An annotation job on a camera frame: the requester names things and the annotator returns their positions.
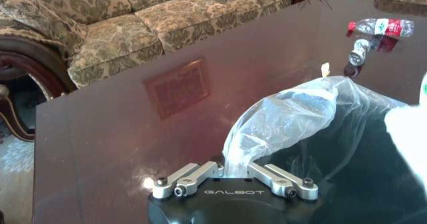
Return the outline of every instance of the red bottle label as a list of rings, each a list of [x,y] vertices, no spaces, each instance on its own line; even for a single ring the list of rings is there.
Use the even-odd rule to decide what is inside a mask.
[[[399,19],[389,19],[389,26],[386,29],[386,36],[397,36],[399,37],[402,33],[402,26]]]

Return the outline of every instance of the floor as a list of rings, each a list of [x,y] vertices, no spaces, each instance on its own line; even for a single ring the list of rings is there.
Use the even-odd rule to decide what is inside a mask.
[[[40,93],[27,91],[15,97],[18,112],[35,126]],[[19,140],[0,119],[0,210],[6,224],[32,223],[35,143]]]

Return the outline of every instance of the glossy table surface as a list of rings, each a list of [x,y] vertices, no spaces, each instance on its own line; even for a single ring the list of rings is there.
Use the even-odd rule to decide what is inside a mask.
[[[402,38],[391,52],[373,50],[354,81],[417,104],[427,70],[427,19],[377,7],[375,0],[305,1],[43,103],[34,223],[147,223],[144,179],[218,157],[246,109],[262,97],[319,78],[325,62],[333,76],[343,75],[354,42],[363,37],[346,36],[349,21],[415,21],[414,36]],[[148,80],[199,59],[205,96],[162,115]],[[174,93],[176,85],[166,89]]]

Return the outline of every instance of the plastic bottle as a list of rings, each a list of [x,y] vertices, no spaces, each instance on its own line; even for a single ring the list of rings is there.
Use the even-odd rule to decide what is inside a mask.
[[[414,34],[414,21],[387,18],[367,18],[349,23],[350,31],[359,31],[370,35],[391,37],[410,37]]]

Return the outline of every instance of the clear plastic bag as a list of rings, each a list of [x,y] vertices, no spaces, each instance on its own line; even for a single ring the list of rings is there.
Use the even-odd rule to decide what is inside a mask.
[[[281,91],[255,103],[231,128],[223,148],[226,176],[246,177],[251,161],[305,142],[334,122],[326,132],[335,136],[338,132],[345,133],[338,140],[345,142],[345,155],[331,170],[319,174],[322,180],[327,180],[353,158],[366,131],[367,117],[385,123],[387,111],[405,106],[403,102],[342,76],[319,78]],[[310,162],[310,158],[303,158],[303,162]],[[302,170],[303,162],[294,160],[295,174]],[[306,166],[317,168],[315,164],[306,163]]]

